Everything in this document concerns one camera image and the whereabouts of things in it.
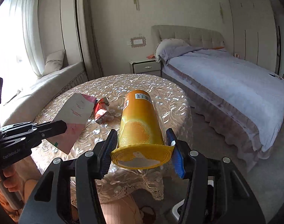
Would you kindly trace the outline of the person's left hand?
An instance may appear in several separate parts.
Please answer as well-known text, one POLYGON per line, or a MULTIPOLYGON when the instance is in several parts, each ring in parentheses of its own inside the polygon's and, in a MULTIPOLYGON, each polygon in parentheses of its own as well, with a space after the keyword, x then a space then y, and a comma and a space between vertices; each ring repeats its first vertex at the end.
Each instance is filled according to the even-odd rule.
POLYGON ((4 187, 8 189, 9 192, 17 192, 20 190, 20 177, 16 172, 16 165, 11 165, 3 170, 5 177, 4 187))

